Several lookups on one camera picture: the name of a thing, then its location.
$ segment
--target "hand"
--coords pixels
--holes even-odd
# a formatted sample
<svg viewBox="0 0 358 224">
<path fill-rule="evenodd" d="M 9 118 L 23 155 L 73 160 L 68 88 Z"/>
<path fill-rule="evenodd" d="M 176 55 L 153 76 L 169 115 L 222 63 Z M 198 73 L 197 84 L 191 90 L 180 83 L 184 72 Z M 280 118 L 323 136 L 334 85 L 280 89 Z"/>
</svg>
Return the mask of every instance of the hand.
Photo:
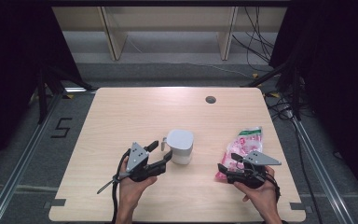
<svg viewBox="0 0 358 224">
<path fill-rule="evenodd" d="M 126 172 L 129 158 L 124 159 L 120 172 Z M 132 223 L 132 214 L 138 205 L 139 199 L 144 190 L 157 181 L 156 176 L 150 176 L 141 182 L 134 182 L 130 178 L 120 181 L 119 205 L 117 210 L 117 224 Z"/>
<path fill-rule="evenodd" d="M 272 177 L 275 172 L 269 166 L 266 166 L 266 171 Z M 243 201 L 251 200 L 255 209 L 260 213 L 260 216 L 268 223 L 282 223 L 278 214 L 277 201 L 275 196 L 275 187 L 269 181 L 266 181 L 258 189 L 250 189 L 240 182 L 234 182 L 234 186 L 245 193 Z"/>
</svg>

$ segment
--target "light wood table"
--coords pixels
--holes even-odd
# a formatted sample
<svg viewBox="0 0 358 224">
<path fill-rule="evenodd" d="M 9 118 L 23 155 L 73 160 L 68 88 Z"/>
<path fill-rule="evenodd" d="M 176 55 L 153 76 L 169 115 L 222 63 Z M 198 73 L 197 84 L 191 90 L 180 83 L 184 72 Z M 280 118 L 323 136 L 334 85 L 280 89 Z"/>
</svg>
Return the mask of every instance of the light wood table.
<svg viewBox="0 0 358 224">
<path fill-rule="evenodd" d="M 216 98 L 208 104 L 207 96 Z M 217 182 L 214 175 L 227 144 L 243 128 L 262 126 L 263 152 L 282 162 L 274 166 L 282 197 L 278 207 L 282 219 L 303 221 L 301 203 L 283 155 L 281 144 L 259 89 L 256 88 L 101 88 L 69 161 L 56 200 L 54 221 L 110 221 L 112 188 L 97 194 L 116 172 L 119 160 L 132 142 L 148 146 L 172 129 L 194 134 L 189 165 L 167 164 L 167 171 L 144 192 L 134 221 L 144 222 L 246 222 L 262 220 L 253 205 L 242 202 L 234 186 Z M 156 148 L 149 163 L 167 151 Z"/>
</svg>

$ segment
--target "plastic bag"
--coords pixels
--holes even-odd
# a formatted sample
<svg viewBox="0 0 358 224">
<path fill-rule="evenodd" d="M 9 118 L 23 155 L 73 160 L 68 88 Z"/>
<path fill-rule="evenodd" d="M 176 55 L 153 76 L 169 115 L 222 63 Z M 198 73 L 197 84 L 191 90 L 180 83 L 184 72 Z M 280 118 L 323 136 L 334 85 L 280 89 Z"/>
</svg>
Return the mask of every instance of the plastic bag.
<svg viewBox="0 0 358 224">
<path fill-rule="evenodd" d="M 237 153 L 243 157 L 246 157 L 251 151 L 263 152 L 263 132 L 261 127 L 254 127 L 249 129 L 243 129 L 238 136 L 228 144 L 227 150 L 223 156 L 221 163 L 228 168 L 229 171 L 236 171 L 243 169 L 242 163 L 237 163 L 231 159 L 231 153 Z M 227 177 L 217 172 L 215 175 L 217 179 L 225 180 Z"/>
</svg>

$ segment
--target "gray carpet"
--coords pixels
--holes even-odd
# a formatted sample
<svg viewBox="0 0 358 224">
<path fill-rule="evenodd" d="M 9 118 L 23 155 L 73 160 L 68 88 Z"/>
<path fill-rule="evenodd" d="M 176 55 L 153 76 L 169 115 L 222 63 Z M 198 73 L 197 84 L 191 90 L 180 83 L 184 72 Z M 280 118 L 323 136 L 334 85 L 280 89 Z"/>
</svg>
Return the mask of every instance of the gray carpet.
<svg viewBox="0 0 358 224">
<path fill-rule="evenodd" d="M 83 79 L 96 87 L 149 87 L 149 86 L 224 86 L 238 87 L 250 83 L 248 77 L 255 72 L 254 68 L 246 65 L 217 65 L 200 66 L 194 64 L 79 64 L 78 68 Z M 263 92 L 274 91 L 277 78 L 263 83 Z M 75 86 L 63 82 L 65 86 Z M 66 165 L 70 160 L 76 140 L 82 128 L 92 103 L 92 94 L 76 94 L 72 99 L 61 99 L 49 120 L 45 134 L 36 152 L 23 174 L 8 208 L 1 219 L 1 223 L 51 223 L 48 219 L 46 203 L 51 202 L 61 183 Z M 274 105 L 278 98 L 268 97 L 269 105 Z M 311 110 L 301 110 L 302 123 L 305 126 L 312 143 L 317 149 L 324 166 L 332 177 L 339 193 L 350 209 L 352 218 L 358 223 L 358 183 L 345 162 L 333 155 L 334 145 L 329 141 L 323 127 Z M 70 130 L 65 138 L 51 138 L 53 135 L 64 134 L 63 130 L 56 130 L 60 119 L 62 126 Z M 0 153 L 0 189 L 6 183 L 17 160 L 27 146 L 36 123 L 38 121 L 38 104 L 32 102 L 22 122 L 13 133 L 7 148 Z M 304 223 L 318 223 L 318 217 L 310 197 L 310 189 L 301 170 L 299 149 L 296 133 L 288 120 L 275 119 L 274 125 L 289 167 L 300 193 L 302 203 L 312 208 L 307 213 Z M 304 166 L 310 181 L 311 190 L 315 195 L 317 206 L 324 223 L 338 223 L 336 214 L 325 196 L 316 174 L 313 172 L 307 154 L 303 151 Z"/>
</svg>

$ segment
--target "white container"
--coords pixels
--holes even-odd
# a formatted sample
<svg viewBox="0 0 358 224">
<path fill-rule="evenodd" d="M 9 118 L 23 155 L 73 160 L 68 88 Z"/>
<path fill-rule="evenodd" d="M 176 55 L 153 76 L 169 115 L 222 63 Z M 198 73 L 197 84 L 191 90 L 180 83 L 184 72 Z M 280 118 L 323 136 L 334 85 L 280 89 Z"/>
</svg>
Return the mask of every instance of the white container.
<svg viewBox="0 0 358 224">
<path fill-rule="evenodd" d="M 167 144 L 172 150 L 172 161 L 177 164 L 187 165 L 191 161 L 193 142 L 194 135 L 192 132 L 174 129 L 162 140 L 162 150 L 164 150 L 164 144 Z"/>
</svg>

